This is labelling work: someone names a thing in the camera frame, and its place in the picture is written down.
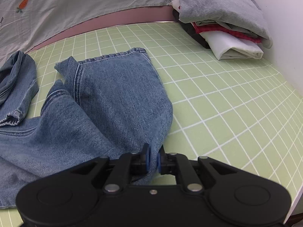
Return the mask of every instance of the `stack of folded clothes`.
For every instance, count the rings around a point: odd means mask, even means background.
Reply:
[[[172,6],[179,21],[190,24],[218,60],[260,59],[263,51],[257,43],[272,46],[267,23],[254,0],[173,0]]]

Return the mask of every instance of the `red cloth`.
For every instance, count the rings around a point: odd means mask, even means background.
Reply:
[[[218,25],[218,24],[210,24],[210,25],[205,25],[205,26],[197,26],[196,23],[194,22],[193,25],[194,25],[194,29],[195,29],[196,33],[201,33],[201,32],[205,32],[205,31],[223,31],[223,32],[229,33],[229,34],[231,34],[231,35],[233,35],[235,37],[246,39],[246,40],[250,40],[250,41],[252,41],[254,43],[260,43],[261,42],[261,38],[260,37],[256,37],[256,38],[249,37],[249,36],[245,35],[242,32],[229,30],[229,29],[226,29],[223,26]]]

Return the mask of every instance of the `white wall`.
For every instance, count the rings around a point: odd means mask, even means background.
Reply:
[[[303,0],[256,0],[274,42],[264,58],[303,95]]]

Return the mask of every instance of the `denim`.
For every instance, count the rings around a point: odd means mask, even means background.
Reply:
[[[34,60],[17,51],[0,68],[0,126],[18,125],[38,90]]]
[[[146,51],[104,55],[77,62],[70,57],[55,68],[57,80],[40,117],[0,129],[0,207],[15,205],[27,183],[92,158],[117,159],[151,147],[148,183],[157,153],[172,122],[172,104]]]

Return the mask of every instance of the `green cutting mat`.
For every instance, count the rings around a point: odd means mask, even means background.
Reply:
[[[217,61],[174,22],[115,26],[55,42],[29,53],[40,90],[27,117],[40,115],[45,97],[62,76],[56,62],[147,49],[173,103],[166,152],[207,155],[285,186],[292,200],[302,186],[303,103],[268,61]],[[175,183],[155,176],[154,184]],[[16,209],[0,211],[2,227],[21,223]]]

